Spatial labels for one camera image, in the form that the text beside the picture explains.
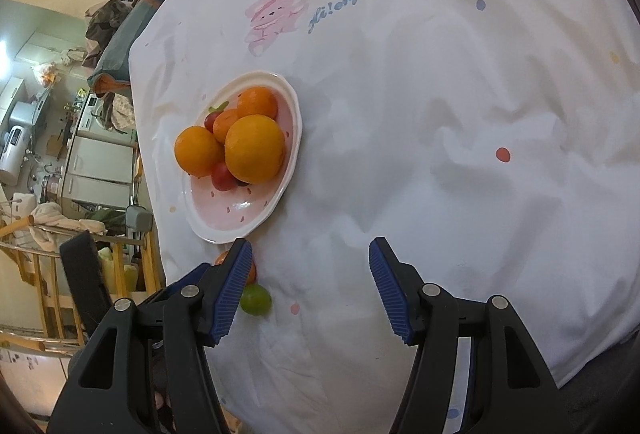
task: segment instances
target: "bed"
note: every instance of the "bed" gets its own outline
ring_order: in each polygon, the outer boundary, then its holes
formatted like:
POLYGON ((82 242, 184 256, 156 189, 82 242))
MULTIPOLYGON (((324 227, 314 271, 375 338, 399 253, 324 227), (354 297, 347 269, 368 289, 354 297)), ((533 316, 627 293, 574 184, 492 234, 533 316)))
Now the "bed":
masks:
POLYGON ((414 352, 370 276, 375 236, 457 297, 506 295, 559 385, 628 337, 639 63, 626 0, 165 1, 130 72, 169 282, 225 249, 188 226, 172 153, 204 101, 274 71, 303 116, 293 180, 248 237, 273 310, 238 312, 208 353, 225 407, 261 433, 388 432, 414 352))

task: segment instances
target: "pink bowl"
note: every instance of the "pink bowl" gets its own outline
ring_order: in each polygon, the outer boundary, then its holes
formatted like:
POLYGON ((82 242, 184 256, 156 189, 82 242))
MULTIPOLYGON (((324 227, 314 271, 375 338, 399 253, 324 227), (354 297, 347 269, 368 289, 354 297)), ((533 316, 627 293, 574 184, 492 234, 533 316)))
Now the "pink bowl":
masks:
POLYGON ((229 82, 206 104, 196 121, 203 125, 209 107, 218 107, 228 101, 227 108, 238 104, 238 96, 247 88, 265 86, 278 101, 276 122, 285 134, 287 148, 285 160, 278 175, 260 185, 237 187, 227 192, 214 188, 210 177, 196 178, 183 173, 182 193, 187 208, 187 221, 202 239, 212 243, 230 243, 237 237, 246 237, 273 212, 291 180, 302 135, 302 117, 294 89, 281 76, 266 71, 255 71, 229 82))

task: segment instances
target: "tangerine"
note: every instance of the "tangerine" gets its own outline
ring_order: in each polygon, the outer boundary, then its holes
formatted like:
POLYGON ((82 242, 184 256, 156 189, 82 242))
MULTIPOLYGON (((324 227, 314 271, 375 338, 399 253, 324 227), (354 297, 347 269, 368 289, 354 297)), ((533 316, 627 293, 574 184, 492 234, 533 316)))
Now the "tangerine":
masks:
POLYGON ((201 178, 211 175, 211 169, 224 161, 225 150, 204 127, 192 125, 178 135, 174 143, 175 159, 180 168, 201 178))
POLYGON ((274 178, 284 162, 284 133, 264 115, 239 119, 226 134, 227 169, 238 180, 257 185, 274 178))
POLYGON ((244 91, 238 98, 238 118, 249 115, 264 115, 275 120, 278 116, 278 101, 269 88, 256 86, 244 91))
POLYGON ((213 136, 220 143, 225 143, 226 134, 229 128, 238 121, 237 109, 225 109, 213 122, 213 136))

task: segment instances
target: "kitchen cabinet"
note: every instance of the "kitchen cabinet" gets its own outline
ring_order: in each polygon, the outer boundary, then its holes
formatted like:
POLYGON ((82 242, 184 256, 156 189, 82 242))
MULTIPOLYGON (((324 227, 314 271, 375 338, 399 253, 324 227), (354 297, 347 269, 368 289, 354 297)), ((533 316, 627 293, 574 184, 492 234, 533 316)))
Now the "kitchen cabinet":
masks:
POLYGON ((130 184, 133 182, 133 152, 133 148, 126 145, 76 137, 66 173, 130 184))
POLYGON ((125 209, 129 205, 129 185, 67 174, 61 196, 65 199, 125 209))

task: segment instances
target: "red dot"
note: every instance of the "red dot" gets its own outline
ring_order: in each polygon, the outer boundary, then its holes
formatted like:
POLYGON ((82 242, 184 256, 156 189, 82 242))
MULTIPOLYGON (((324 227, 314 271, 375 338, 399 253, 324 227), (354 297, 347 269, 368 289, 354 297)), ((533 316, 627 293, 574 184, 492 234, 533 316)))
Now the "red dot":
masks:
POLYGON ((495 151, 495 157, 500 161, 503 161, 504 163, 509 163, 509 160, 511 159, 511 153, 508 149, 501 147, 500 149, 495 151))

